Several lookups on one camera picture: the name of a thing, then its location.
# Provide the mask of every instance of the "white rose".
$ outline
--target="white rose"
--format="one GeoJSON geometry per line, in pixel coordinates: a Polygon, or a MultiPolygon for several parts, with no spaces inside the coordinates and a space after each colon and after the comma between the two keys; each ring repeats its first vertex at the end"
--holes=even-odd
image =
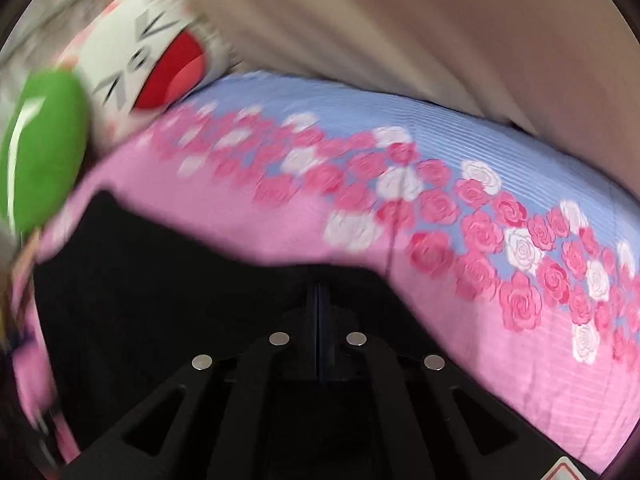
{"type": "Polygon", "coordinates": [[[333,211],[324,229],[324,240],[333,247],[342,247],[351,253],[367,249],[382,233],[373,213],[355,214],[333,211]]]}
{"type": "Polygon", "coordinates": [[[580,206],[573,200],[562,200],[560,202],[560,211],[569,221],[569,229],[574,235],[577,235],[581,228],[589,226],[587,217],[580,210],[580,206]]]}
{"type": "Polygon", "coordinates": [[[191,176],[200,169],[200,167],[205,163],[206,160],[206,153],[203,155],[189,155],[183,160],[180,168],[178,168],[178,175],[191,176]]]}
{"type": "Polygon", "coordinates": [[[504,245],[507,249],[507,260],[512,266],[523,272],[536,273],[544,254],[533,244],[527,229],[505,229],[504,245]]]}
{"type": "Polygon", "coordinates": [[[424,189],[422,181],[412,168],[391,167],[378,177],[376,191],[385,200],[402,198],[411,202],[424,189]]]}
{"type": "Polygon", "coordinates": [[[282,161],[280,169],[283,173],[303,174],[310,168],[324,162],[326,159],[316,155],[316,148],[293,148],[282,161]]]}
{"type": "Polygon", "coordinates": [[[618,242],[618,258],[620,260],[620,267],[626,266],[629,270],[629,276],[634,277],[636,275],[636,257],[627,240],[618,242]]]}
{"type": "Polygon", "coordinates": [[[247,140],[249,137],[251,137],[251,130],[249,128],[236,128],[235,130],[231,130],[228,134],[221,137],[220,140],[216,142],[214,149],[221,150],[222,148],[230,148],[231,146],[236,146],[243,140],[247,140]]]}
{"type": "Polygon", "coordinates": [[[200,110],[198,110],[198,115],[203,117],[207,115],[211,115],[211,113],[215,111],[216,108],[218,108],[218,103],[215,101],[212,101],[210,103],[205,104],[202,108],[200,108],[200,110]]]}
{"type": "Polygon", "coordinates": [[[316,116],[316,114],[313,114],[311,112],[307,112],[305,114],[290,115],[289,117],[284,119],[284,122],[282,123],[282,125],[293,126],[293,131],[298,134],[301,131],[306,130],[307,128],[310,128],[317,122],[318,122],[318,116],[316,116]]]}
{"type": "Polygon", "coordinates": [[[236,120],[248,117],[250,115],[257,115],[261,112],[262,112],[262,106],[260,105],[248,106],[247,108],[243,108],[238,112],[238,115],[236,115],[236,120]]]}
{"type": "Polygon", "coordinates": [[[592,365],[596,360],[598,346],[600,345],[600,334],[598,334],[598,330],[593,324],[593,321],[584,325],[574,324],[572,332],[574,359],[579,363],[592,365]]]}
{"type": "Polygon", "coordinates": [[[193,139],[196,138],[196,136],[200,133],[200,130],[202,129],[201,126],[192,126],[191,128],[189,128],[182,137],[180,137],[180,140],[178,141],[178,145],[179,146],[186,146],[187,144],[189,144],[193,139]]]}
{"type": "Polygon", "coordinates": [[[169,127],[173,126],[175,123],[177,123],[179,119],[180,119],[180,115],[174,114],[174,115],[172,115],[172,117],[169,117],[163,123],[158,124],[158,127],[159,128],[169,128],[169,127]]]}
{"type": "Polygon", "coordinates": [[[587,262],[587,286],[594,300],[609,301],[609,275],[599,260],[587,262]]]}
{"type": "Polygon", "coordinates": [[[500,191],[502,180],[486,162],[465,159],[460,164],[460,167],[462,168],[462,178],[472,178],[481,182],[482,187],[488,194],[495,195],[500,191]]]}
{"type": "Polygon", "coordinates": [[[388,148],[395,142],[411,142],[413,139],[409,132],[402,126],[384,126],[373,130],[373,136],[376,137],[376,146],[379,148],[388,148]]]}

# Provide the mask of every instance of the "red mouth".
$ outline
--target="red mouth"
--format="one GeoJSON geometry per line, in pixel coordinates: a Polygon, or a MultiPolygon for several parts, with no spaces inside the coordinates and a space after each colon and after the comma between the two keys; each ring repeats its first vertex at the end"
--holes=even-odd
{"type": "Polygon", "coordinates": [[[193,89],[205,72],[204,51],[195,38],[184,30],[156,62],[133,107],[153,110],[168,106],[193,89]]]}

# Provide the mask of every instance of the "cartoon cat face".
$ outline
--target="cartoon cat face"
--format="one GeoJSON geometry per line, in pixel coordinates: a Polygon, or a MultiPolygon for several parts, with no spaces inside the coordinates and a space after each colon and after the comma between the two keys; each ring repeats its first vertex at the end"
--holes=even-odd
{"type": "Polygon", "coordinates": [[[228,67],[228,48],[186,0],[116,0],[74,56],[103,152],[228,67]]]}

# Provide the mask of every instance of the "pink rose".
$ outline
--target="pink rose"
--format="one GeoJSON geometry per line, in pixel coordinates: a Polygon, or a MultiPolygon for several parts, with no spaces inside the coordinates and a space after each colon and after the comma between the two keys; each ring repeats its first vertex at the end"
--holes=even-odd
{"type": "Polygon", "coordinates": [[[596,312],[593,315],[593,323],[596,329],[600,333],[600,337],[603,341],[607,341],[611,332],[613,332],[613,320],[611,319],[611,312],[609,309],[609,303],[606,301],[599,301],[596,304],[596,312]]]}
{"type": "Polygon", "coordinates": [[[451,170],[439,158],[423,160],[415,165],[418,176],[435,187],[445,187],[451,179],[451,170]]]}
{"type": "Polygon", "coordinates": [[[634,288],[634,280],[631,277],[631,273],[629,273],[629,267],[626,265],[623,265],[620,269],[620,283],[627,292],[631,292],[634,288]]]}
{"type": "Polygon", "coordinates": [[[473,301],[480,297],[489,301],[500,284],[494,266],[480,253],[461,254],[456,259],[454,272],[456,293],[465,300],[473,301]]]}
{"type": "Polygon", "coordinates": [[[600,253],[600,259],[604,270],[607,271],[609,276],[614,276],[616,273],[616,253],[610,247],[605,247],[600,253]]]}
{"type": "Polygon", "coordinates": [[[271,119],[264,119],[260,115],[255,116],[258,117],[258,120],[252,126],[251,131],[254,134],[258,134],[259,136],[269,136],[272,137],[274,133],[277,131],[279,126],[275,123],[275,121],[271,119]]]}
{"type": "Polygon", "coordinates": [[[233,175],[240,169],[240,162],[234,158],[224,158],[213,172],[213,175],[219,178],[226,178],[233,175]]]}
{"type": "Polygon", "coordinates": [[[434,278],[447,272],[454,258],[449,235],[443,231],[414,234],[406,247],[406,252],[414,267],[434,278]]]}
{"type": "Polygon", "coordinates": [[[476,211],[462,219],[462,234],[469,251],[500,253],[504,234],[484,211],[476,211]]]}
{"type": "Polygon", "coordinates": [[[409,229],[415,225],[414,206],[401,198],[385,202],[376,216],[381,224],[392,230],[409,229]]]}
{"type": "Polygon", "coordinates": [[[236,182],[238,186],[247,186],[253,184],[254,186],[260,182],[260,179],[264,177],[264,170],[260,166],[252,164],[245,168],[238,169],[236,173],[236,182]]]}
{"type": "Polygon", "coordinates": [[[348,167],[364,180],[376,178],[386,171],[383,153],[359,153],[351,157],[348,167]]]}
{"type": "Polygon", "coordinates": [[[584,279],[587,273],[587,260],[584,259],[582,248],[577,240],[562,242],[562,260],[576,280],[584,279]]]}
{"type": "Polygon", "coordinates": [[[546,221],[559,238],[569,236],[569,221],[564,217],[559,207],[553,207],[546,213],[546,221]]]}
{"type": "Polygon", "coordinates": [[[213,139],[220,139],[236,128],[236,112],[229,112],[207,122],[207,131],[213,139]]]}
{"type": "Polygon", "coordinates": [[[611,307],[611,315],[613,317],[622,316],[626,309],[625,295],[617,285],[611,285],[609,288],[609,306],[611,307]]]}
{"type": "Polygon", "coordinates": [[[613,359],[621,363],[625,359],[626,339],[622,327],[618,327],[613,333],[613,359]]]}
{"type": "Polygon", "coordinates": [[[335,164],[323,162],[305,171],[303,189],[321,194],[336,191],[344,182],[344,171],[335,164]]]}
{"type": "Polygon", "coordinates": [[[292,126],[277,126],[274,128],[273,140],[275,142],[286,142],[288,143],[293,138],[293,127],[292,126]]]}
{"type": "Polygon", "coordinates": [[[313,146],[324,140],[324,132],[314,126],[307,128],[298,133],[291,141],[293,146],[298,148],[305,148],[307,146],[313,146]]]}
{"type": "Polygon", "coordinates": [[[553,251],[556,248],[556,232],[545,224],[542,215],[533,215],[527,222],[527,229],[533,244],[542,251],[553,251]]]}
{"type": "Polygon", "coordinates": [[[580,241],[582,242],[584,250],[587,251],[587,254],[591,257],[597,256],[600,248],[598,247],[593,229],[591,227],[581,227],[579,233],[580,241]]]}
{"type": "Polygon", "coordinates": [[[177,153],[204,153],[212,144],[206,135],[206,124],[207,120],[198,117],[192,107],[175,108],[149,128],[153,132],[151,146],[162,160],[177,153]]]}
{"type": "Polygon", "coordinates": [[[545,303],[548,306],[569,303],[569,276],[558,262],[545,256],[536,269],[536,278],[543,288],[545,303]]]}
{"type": "Polygon", "coordinates": [[[243,128],[253,128],[263,121],[260,105],[243,108],[236,114],[236,124],[243,128]]]}
{"type": "Polygon", "coordinates": [[[527,209],[508,191],[501,191],[492,199],[495,219],[508,227],[523,227],[527,224],[527,209]]]}
{"type": "Polygon", "coordinates": [[[326,156],[327,158],[337,158],[348,151],[349,145],[342,139],[327,139],[318,145],[318,155],[326,156]]]}
{"type": "Polygon", "coordinates": [[[502,307],[502,322],[507,330],[522,332],[540,326],[542,300],[526,274],[516,270],[510,282],[502,282],[498,297],[502,307]]]}
{"type": "Polygon", "coordinates": [[[262,136],[257,134],[251,134],[249,137],[247,137],[245,140],[243,140],[237,146],[235,146],[235,149],[241,153],[247,153],[255,150],[261,145],[262,145],[262,136]]]}
{"type": "Polygon", "coordinates": [[[418,158],[415,142],[394,142],[386,151],[392,161],[404,166],[418,158]]]}
{"type": "Polygon", "coordinates": [[[626,342],[625,350],[626,371],[632,372],[638,362],[638,345],[633,339],[626,342]]]}
{"type": "Polygon", "coordinates": [[[460,208],[441,189],[423,191],[420,197],[422,218],[432,224],[453,224],[460,215],[460,208]]]}
{"type": "Polygon", "coordinates": [[[636,274],[631,280],[631,290],[633,291],[636,301],[640,303],[640,274],[636,274]]]}
{"type": "Polygon", "coordinates": [[[489,194],[484,190],[482,182],[472,178],[468,180],[462,178],[457,180],[453,186],[453,191],[456,192],[462,202],[473,209],[481,208],[491,199],[489,194]]]}
{"type": "Polygon", "coordinates": [[[336,192],[335,208],[343,211],[365,212],[373,207],[375,201],[375,194],[367,188],[366,184],[356,182],[341,187],[336,192]]]}
{"type": "Polygon", "coordinates": [[[576,325],[584,325],[591,321],[591,301],[580,285],[569,293],[569,311],[571,321],[576,325]]]}
{"type": "Polygon", "coordinates": [[[376,137],[371,132],[358,132],[347,139],[350,150],[370,150],[376,147],[376,137]]]}
{"type": "Polygon", "coordinates": [[[640,319],[638,318],[638,304],[635,301],[628,303],[626,306],[626,324],[632,334],[635,334],[640,328],[640,319]]]}
{"type": "Polygon", "coordinates": [[[254,164],[260,166],[273,164],[282,160],[289,152],[289,149],[283,144],[264,144],[254,156],[254,164]]]}
{"type": "Polygon", "coordinates": [[[291,200],[296,191],[291,175],[266,176],[255,188],[254,202],[279,206],[291,200]]]}

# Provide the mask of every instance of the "black plastic mount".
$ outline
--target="black plastic mount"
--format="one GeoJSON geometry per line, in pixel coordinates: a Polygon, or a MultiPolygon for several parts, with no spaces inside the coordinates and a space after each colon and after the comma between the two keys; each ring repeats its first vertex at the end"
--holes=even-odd
{"type": "Polygon", "coordinates": [[[349,344],[358,320],[321,287],[281,329],[285,344],[184,365],[62,480],[541,480],[565,455],[444,352],[429,369],[371,334],[349,344]]]}

